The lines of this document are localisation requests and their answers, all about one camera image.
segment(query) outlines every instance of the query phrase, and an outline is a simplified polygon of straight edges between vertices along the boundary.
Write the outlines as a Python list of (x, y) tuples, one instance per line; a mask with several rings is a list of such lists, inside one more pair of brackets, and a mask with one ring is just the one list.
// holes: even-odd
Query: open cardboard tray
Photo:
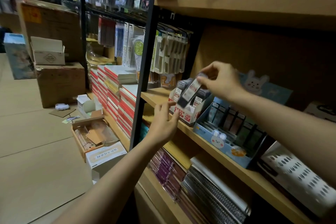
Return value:
[(82, 156), (82, 158), (84, 159), (84, 162), (86, 162), (85, 154), (86, 154), (87, 152), (90, 152), (90, 151), (93, 151), (93, 150), (95, 150), (95, 149), (101, 148), (101, 147), (103, 147), (103, 144), (98, 145), (98, 146), (96, 146), (96, 147), (92, 147), (92, 149), (86, 151), (86, 150), (84, 149), (84, 147), (82, 146), (82, 144), (81, 144), (79, 138), (77, 137), (77, 135), (76, 135), (76, 133), (75, 133), (75, 130), (76, 130), (77, 127), (83, 127), (83, 126), (88, 126), (88, 125), (90, 125), (90, 124), (92, 123), (92, 121), (94, 121), (94, 120), (103, 120), (103, 121), (107, 124), (107, 122), (104, 120), (104, 116), (102, 115), (102, 116), (99, 116), (99, 117), (94, 117), (94, 118), (89, 118), (89, 119), (85, 119), (85, 120), (78, 120), (78, 121), (75, 121), (75, 122), (72, 124), (72, 126), (71, 126), (71, 132), (72, 132), (73, 137), (74, 137), (74, 139), (75, 139), (75, 142), (76, 142), (76, 144), (77, 144), (77, 146), (78, 146), (79, 152), (81, 153), (81, 156)]

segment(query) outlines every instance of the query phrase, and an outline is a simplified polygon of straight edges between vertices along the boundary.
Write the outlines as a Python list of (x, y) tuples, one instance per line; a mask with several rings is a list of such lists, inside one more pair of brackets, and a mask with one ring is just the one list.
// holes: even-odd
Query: cardboard scrap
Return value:
[(49, 112), (49, 114), (56, 115), (58, 117), (64, 118), (65, 116), (69, 115), (72, 113), (76, 108), (70, 107), (68, 110), (63, 110), (63, 111), (57, 111), (56, 109)]

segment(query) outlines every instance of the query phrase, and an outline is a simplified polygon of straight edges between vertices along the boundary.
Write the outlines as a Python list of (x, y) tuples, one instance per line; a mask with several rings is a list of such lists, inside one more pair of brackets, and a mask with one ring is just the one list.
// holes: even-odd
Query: small package in blue box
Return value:
[[(285, 104), (292, 90), (268, 81), (266, 75), (256, 78), (253, 70), (240, 74), (240, 82), (247, 91)], [(249, 166), (267, 136), (252, 119), (219, 98), (196, 120), (194, 132), (244, 168)]]
[(3, 40), (14, 79), (36, 78), (33, 62), (23, 35), (6, 33)]

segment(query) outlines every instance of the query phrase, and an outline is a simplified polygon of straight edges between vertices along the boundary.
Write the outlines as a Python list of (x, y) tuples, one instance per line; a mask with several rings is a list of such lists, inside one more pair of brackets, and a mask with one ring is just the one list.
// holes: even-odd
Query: cartoon bunny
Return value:
[(224, 147), (224, 141), (226, 139), (225, 134), (219, 135), (220, 132), (218, 130), (214, 130), (213, 136), (211, 137), (211, 143), (218, 149)]
[(262, 77), (257, 78), (254, 77), (254, 70), (250, 70), (247, 73), (247, 79), (244, 83), (244, 88), (255, 95), (260, 95), (262, 93), (262, 86), (265, 82), (268, 82), (270, 79), (267, 75), (263, 75)]

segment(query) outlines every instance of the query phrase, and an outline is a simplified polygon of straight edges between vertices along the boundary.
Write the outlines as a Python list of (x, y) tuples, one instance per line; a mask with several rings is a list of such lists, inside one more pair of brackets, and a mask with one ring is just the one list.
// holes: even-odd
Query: hand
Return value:
[(208, 78), (199, 76), (197, 81), (216, 97), (231, 102), (238, 93), (246, 92), (239, 82), (237, 70), (231, 64), (214, 61), (200, 72)]
[(154, 108), (154, 120), (146, 137), (155, 140), (161, 146), (170, 141), (177, 129), (180, 112), (175, 112), (169, 120), (169, 108), (173, 105), (176, 105), (176, 103), (171, 101), (156, 105)]

